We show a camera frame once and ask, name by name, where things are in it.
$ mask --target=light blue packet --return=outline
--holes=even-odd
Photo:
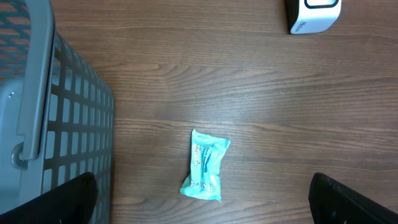
[[[220,165],[230,143],[229,139],[192,131],[191,173],[181,186],[181,194],[221,201]]]

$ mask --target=brown wood grain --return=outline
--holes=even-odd
[[[279,0],[53,6],[116,99],[111,223],[311,223],[315,172],[398,212],[397,1],[295,36]],[[232,142],[222,203],[179,194],[194,128]]]

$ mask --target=laundry basket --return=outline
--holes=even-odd
[[[49,0],[0,0],[0,214],[84,173],[109,223],[114,100],[55,31]]]

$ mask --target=small plastic bag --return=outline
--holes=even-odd
[[[192,131],[191,173],[181,186],[181,194],[221,201],[220,165],[230,143],[229,139]]]

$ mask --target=plastic basket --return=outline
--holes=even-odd
[[[0,214],[84,172],[109,223],[114,99],[56,32],[49,0],[0,0]]]

